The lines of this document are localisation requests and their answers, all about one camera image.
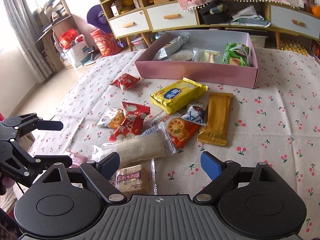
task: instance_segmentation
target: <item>white drawer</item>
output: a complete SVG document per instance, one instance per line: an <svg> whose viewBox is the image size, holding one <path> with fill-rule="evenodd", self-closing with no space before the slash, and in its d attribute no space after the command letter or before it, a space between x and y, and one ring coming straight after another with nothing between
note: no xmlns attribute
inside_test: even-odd
<svg viewBox="0 0 320 240"><path fill-rule="evenodd" d="M148 22L144 12L138 11L120 16L109 21L115 37L130 35L131 33L149 31Z"/></svg>
<svg viewBox="0 0 320 240"><path fill-rule="evenodd" d="M319 39L320 20L307 14L271 5L271 25Z"/></svg>
<svg viewBox="0 0 320 240"><path fill-rule="evenodd" d="M185 12L181 9L179 3L155 6L148 8L147 12L153 30L197 25L195 11Z"/></svg>

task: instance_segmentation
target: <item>wooden cabinet leg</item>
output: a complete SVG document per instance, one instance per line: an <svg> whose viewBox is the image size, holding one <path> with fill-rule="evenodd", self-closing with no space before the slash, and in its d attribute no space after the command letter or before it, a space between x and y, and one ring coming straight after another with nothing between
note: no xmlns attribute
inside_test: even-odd
<svg viewBox="0 0 320 240"><path fill-rule="evenodd" d="M145 33L141 33L142 38L144 39L144 41L146 42L146 44L148 45L148 47L150 47L151 42L148 39L147 35Z"/></svg>
<svg viewBox="0 0 320 240"><path fill-rule="evenodd" d="M129 47L130 51L133 51L132 43L131 43L131 40L130 40L130 36L126 36L126 39L127 39L127 43L128 43L128 47Z"/></svg>
<svg viewBox="0 0 320 240"><path fill-rule="evenodd" d="M281 49L281 47L280 47L280 32L276 32L276 42L277 42L277 49Z"/></svg>

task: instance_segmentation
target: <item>screw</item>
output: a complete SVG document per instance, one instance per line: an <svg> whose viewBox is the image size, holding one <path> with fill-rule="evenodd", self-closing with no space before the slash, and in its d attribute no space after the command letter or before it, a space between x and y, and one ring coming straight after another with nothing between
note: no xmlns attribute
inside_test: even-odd
<svg viewBox="0 0 320 240"><path fill-rule="evenodd" d="M212 199L212 197L208 194L199 194L196 196L196 199L201 202L207 202Z"/></svg>
<svg viewBox="0 0 320 240"><path fill-rule="evenodd" d="M119 201L124 200L124 196L121 194L111 194L109 196L109 200L113 201L113 202L119 202Z"/></svg>

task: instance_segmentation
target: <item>pink box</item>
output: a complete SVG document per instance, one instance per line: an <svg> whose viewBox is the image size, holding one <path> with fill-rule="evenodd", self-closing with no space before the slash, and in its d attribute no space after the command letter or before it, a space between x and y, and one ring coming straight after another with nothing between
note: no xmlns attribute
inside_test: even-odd
<svg viewBox="0 0 320 240"><path fill-rule="evenodd" d="M196 47L219 51L220 56L215 58L216 62L220 62L229 42L249 46L250 67L190 61L152 61L160 48L178 36L189 37L187 43L180 50L192 50L193 47ZM197 82L254 88L258 76L257 57L249 34L232 31L168 31L146 49L135 61L135 64L143 78L179 80L187 77Z"/></svg>

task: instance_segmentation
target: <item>gold snack wrapper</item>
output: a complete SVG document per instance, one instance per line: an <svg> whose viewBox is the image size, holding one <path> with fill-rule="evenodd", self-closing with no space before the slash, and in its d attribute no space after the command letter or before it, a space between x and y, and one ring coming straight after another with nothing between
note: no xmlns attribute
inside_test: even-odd
<svg viewBox="0 0 320 240"><path fill-rule="evenodd" d="M150 96L152 103L168 114L173 114L189 104L190 101L197 99L207 90L207 86L184 77L182 80L178 80Z"/></svg>
<svg viewBox="0 0 320 240"><path fill-rule="evenodd" d="M199 133L198 141L218 146L227 145L227 127L233 94L210 93L207 126Z"/></svg>

